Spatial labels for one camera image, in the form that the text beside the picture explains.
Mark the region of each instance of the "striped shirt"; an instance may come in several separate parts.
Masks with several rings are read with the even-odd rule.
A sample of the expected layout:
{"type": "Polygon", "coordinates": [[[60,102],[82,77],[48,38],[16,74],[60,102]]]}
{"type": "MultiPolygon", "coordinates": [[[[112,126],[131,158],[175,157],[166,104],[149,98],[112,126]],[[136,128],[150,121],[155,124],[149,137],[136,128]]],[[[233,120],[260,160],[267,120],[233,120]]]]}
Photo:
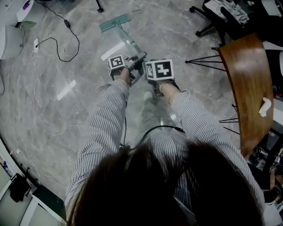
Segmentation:
{"type": "MultiPolygon", "coordinates": [[[[100,96],[93,104],[86,126],[80,135],[78,159],[67,188],[66,206],[81,189],[99,162],[106,155],[119,151],[129,88],[123,81],[116,80],[98,87],[97,90],[100,96]]],[[[170,133],[162,130],[151,131],[144,142],[150,139],[156,157],[162,159],[164,153],[172,158],[178,156],[178,153],[187,148],[188,142],[214,145],[225,158],[235,165],[235,170],[244,175],[256,204],[263,213],[265,207],[263,192],[240,151],[227,139],[225,130],[215,116],[206,111],[202,103],[186,90],[178,94],[173,101],[172,108],[176,117],[181,121],[185,134],[174,129],[170,133]]],[[[189,191],[186,188],[186,180],[181,177],[174,197],[188,223],[196,225],[197,220],[191,211],[189,191]]]]}

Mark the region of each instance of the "purple object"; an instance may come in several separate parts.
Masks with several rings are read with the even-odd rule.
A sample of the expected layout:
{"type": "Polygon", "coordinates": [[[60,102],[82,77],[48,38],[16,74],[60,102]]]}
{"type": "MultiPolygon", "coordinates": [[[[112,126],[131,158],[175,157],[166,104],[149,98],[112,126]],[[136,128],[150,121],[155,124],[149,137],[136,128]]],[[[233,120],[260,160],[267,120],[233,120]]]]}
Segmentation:
{"type": "Polygon", "coordinates": [[[30,1],[31,1],[31,0],[28,0],[28,1],[23,5],[23,10],[26,10],[26,8],[29,7],[30,1]]]}

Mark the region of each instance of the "person's left hand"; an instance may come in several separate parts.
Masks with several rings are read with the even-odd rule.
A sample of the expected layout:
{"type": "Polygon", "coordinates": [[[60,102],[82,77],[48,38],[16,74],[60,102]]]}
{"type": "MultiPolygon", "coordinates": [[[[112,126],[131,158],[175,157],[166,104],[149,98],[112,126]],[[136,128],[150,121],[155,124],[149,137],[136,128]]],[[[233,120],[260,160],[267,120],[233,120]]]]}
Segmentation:
{"type": "Polygon", "coordinates": [[[120,79],[125,81],[128,86],[130,86],[130,71],[127,68],[124,68],[120,74],[120,79]]]}

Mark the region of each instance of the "striped sleeve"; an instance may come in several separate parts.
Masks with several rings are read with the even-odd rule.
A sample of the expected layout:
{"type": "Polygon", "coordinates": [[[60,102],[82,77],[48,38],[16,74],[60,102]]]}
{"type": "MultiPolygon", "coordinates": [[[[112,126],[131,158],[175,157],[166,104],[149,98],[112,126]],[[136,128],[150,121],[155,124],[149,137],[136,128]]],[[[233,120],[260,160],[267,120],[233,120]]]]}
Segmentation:
{"type": "Polygon", "coordinates": [[[119,150],[129,87],[116,80],[97,90],[100,96],[80,134],[78,159],[67,188],[67,198],[88,178],[104,156],[119,150]]]}
{"type": "Polygon", "coordinates": [[[216,117],[186,90],[178,94],[172,107],[177,118],[181,121],[189,141],[209,143],[215,146],[225,158],[236,166],[235,170],[239,170],[244,175],[258,207],[263,212],[265,208],[263,192],[240,151],[227,139],[226,131],[221,127],[216,117]]]}

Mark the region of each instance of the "person's right arm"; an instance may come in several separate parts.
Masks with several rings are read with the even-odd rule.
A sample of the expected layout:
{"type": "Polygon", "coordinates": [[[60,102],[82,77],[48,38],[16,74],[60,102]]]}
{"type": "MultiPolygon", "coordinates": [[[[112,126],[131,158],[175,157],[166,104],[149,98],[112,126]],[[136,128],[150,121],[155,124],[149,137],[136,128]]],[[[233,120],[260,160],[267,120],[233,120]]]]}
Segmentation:
{"type": "Polygon", "coordinates": [[[240,170],[247,179],[255,199],[263,211],[265,204],[262,190],[252,176],[240,151],[227,139],[226,131],[216,120],[216,117],[209,113],[196,97],[186,90],[180,92],[171,83],[162,85],[162,93],[180,120],[189,142],[211,144],[229,159],[237,167],[236,170],[240,170]]]}

